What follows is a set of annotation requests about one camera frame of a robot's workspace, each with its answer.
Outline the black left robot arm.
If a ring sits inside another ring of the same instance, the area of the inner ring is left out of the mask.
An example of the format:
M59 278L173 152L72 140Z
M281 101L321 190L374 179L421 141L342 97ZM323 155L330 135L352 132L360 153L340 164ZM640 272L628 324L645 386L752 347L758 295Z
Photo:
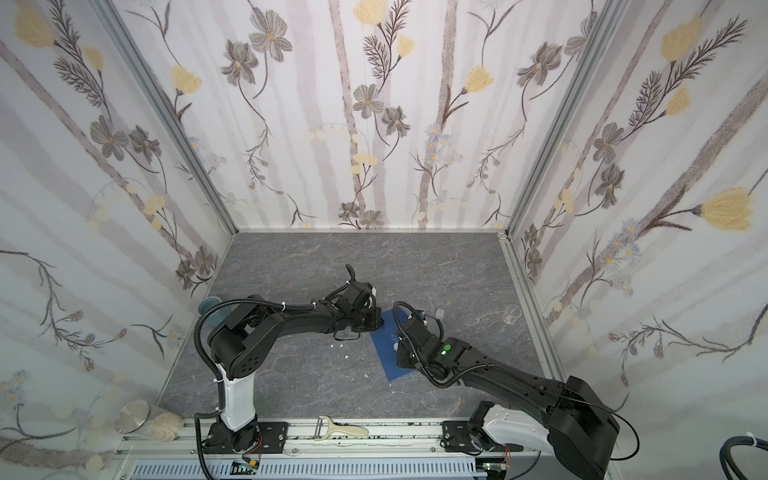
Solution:
M277 340L299 334L355 335L383 326L373 285L348 280L308 304L270 302L258 295L203 306L194 328L195 349L214 374L218 405L203 453L247 453L262 433L253 400L255 373Z

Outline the dark blue envelope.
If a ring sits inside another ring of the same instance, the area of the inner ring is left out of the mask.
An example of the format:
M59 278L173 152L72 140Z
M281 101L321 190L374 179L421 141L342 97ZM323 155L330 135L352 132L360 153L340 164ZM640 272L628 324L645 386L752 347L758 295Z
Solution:
M413 373L413 369L401 369L396 365L396 353L393 350L393 344L399 342L398 329L394 322L392 310L386 310L382 313L383 327L377 331L371 332L370 337L376 349L385 377L388 381L393 381Z

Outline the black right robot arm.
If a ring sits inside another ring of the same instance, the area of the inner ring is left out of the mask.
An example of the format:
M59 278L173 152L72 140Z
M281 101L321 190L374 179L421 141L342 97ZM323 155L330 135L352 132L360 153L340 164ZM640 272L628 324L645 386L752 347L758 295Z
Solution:
M581 479L605 477L620 426L585 381L530 374L463 340L442 338L425 325L424 313L407 303L395 303L392 314L399 367L418 371L436 388L461 382L492 395L542 425L555 457L572 474Z

